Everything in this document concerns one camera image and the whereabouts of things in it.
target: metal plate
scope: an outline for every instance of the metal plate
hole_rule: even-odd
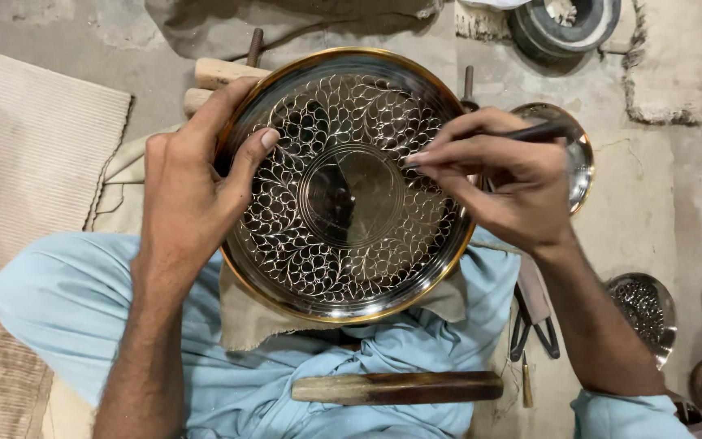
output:
[[[513,109],[511,113],[532,124],[567,120],[573,126],[573,133],[567,139],[565,147],[568,152],[568,162],[565,167],[568,172],[570,214],[578,212],[587,201],[594,180],[594,157],[587,132],[568,112],[557,105],[533,102],[521,105]]]
[[[676,341],[676,307],[671,294],[660,281],[643,273],[617,276],[606,284],[606,290],[649,347],[660,369]]]
[[[221,250],[259,300],[306,319],[361,322],[414,303],[457,263],[470,218],[428,177],[403,170],[456,97],[412,61],[340,48],[259,83],[221,135],[222,172],[248,135],[282,138]]]

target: wooden block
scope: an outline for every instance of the wooden block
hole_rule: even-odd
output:
[[[197,88],[208,90],[217,90],[240,76],[263,78],[269,74],[270,70],[213,58],[199,58],[197,64],[194,65],[194,79],[197,81]]]
[[[204,88],[190,88],[186,90],[186,94],[183,96],[183,111],[186,112],[186,116],[190,119],[212,94],[212,90],[205,90]]]
[[[439,404],[497,399],[502,380],[494,372],[313,376],[292,385],[296,401],[344,405]]]

